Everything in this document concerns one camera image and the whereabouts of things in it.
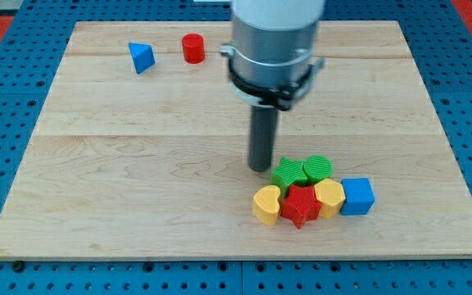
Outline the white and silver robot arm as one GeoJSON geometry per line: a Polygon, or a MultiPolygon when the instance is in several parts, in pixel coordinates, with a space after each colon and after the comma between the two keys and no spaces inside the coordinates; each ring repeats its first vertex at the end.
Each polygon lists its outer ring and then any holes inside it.
{"type": "Polygon", "coordinates": [[[229,84],[253,107],[288,111],[311,90],[311,63],[325,0],[233,0],[232,38],[221,46],[229,84]]]}

